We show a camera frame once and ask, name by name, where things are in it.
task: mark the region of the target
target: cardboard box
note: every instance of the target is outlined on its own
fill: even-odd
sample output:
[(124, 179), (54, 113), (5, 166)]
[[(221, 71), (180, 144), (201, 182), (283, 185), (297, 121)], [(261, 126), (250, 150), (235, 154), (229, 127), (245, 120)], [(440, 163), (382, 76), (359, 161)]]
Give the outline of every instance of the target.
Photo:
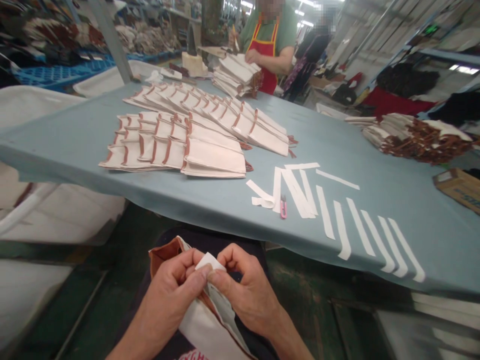
[(332, 83), (331, 81), (327, 80), (324, 77), (318, 78), (316, 76), (310, 77), (310, 80), (308, 82), (310, 83), (310, 86), (312, 88), (316, 88), (316, 89), (323, 89), (324, 87)]
[(436, 188), (480, 215), (480, 180), (459, 168), (433, 177)]

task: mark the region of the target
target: shelf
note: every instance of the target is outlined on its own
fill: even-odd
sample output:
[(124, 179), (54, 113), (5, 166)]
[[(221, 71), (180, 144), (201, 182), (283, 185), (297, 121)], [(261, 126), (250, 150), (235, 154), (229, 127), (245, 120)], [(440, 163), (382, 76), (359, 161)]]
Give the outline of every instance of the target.
[(432, 48), (419, 49), (417, 53), (455, 62), (480, 65), (480, 56), (475, 55), (466, 55), (458, 52), (435, 50)]

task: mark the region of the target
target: green shirt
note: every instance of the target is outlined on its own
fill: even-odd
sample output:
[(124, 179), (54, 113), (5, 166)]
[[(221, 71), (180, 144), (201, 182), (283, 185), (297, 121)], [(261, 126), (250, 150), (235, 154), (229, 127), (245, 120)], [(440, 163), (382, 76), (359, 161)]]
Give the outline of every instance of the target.
[[(247, 52), (250, 46), (258, 22), (259, 11), (258, 8), (255, 8), (255, 10), (252, 10), (239, 37), (239, 46), (244, 53)], [(278, 56), (283, 48), (288, 46), (295, 47), (295, 40), (297, 39), (297, 22), (297, 15), (293, 9), (288, 5), (284, 5), (280, 22), (278, 24), (278, 33), (276, 35), (275, 56)], [(259, 41), (271, 41), (274, 27), (275, 22), (262, 24), (256, 39)]]

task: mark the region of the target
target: pile of fabric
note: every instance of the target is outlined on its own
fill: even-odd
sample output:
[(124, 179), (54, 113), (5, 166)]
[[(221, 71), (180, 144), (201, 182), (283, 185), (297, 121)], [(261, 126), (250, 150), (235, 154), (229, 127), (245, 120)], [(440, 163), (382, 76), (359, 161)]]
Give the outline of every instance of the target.
[(150, 111), (118, 116), (119, 128), (99, 166), (129, 172), (179, 169), (191, 176), (244, 178), (247, 143), (287, 156), (287, 131), (259, 109), (186, 84), (144, 87), (124, 99)]
[(364, 127), (362, 134), (385, 154), (433, 165), (448, 163), (480, 145), (480, 140), (474, 142), (440, 120), (421, 121), (398, 113), (384, 115), (381, 122)]
[(144, 22), (137, 22), (135, 28), (118, 25), (115, 29), (126, 53), (155, 55), (181, 47), (169, 28), (151, 27)]
[(220, 65), (213, 71), (212, 84), (232, 98), (251, 94), (256, 98), (262, 83), (262, 72), (257, 64), (248, 64), (245, 54), (227, 54), (219, 59)]
[(75, 50), (79, 47), (106, 47), (102, 33), (89, 23), (64, 24), (54, 19), (35, 17), (23, 26), (25, 34), (33, 41), (48, 42), (61, 48)]

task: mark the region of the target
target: ceiling light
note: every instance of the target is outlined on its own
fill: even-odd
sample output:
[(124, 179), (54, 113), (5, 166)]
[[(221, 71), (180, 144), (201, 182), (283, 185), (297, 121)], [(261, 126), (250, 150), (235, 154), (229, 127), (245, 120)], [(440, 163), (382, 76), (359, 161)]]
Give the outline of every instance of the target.
[(250, 8), (250, 9), (253, 9), (254, 8), (254, 5), (251, 3), (251, 2), (247, 2), (247, 1), (241, 1), (240, 4), (242, 4), (243, 6), (246, 6), (247, 8)]

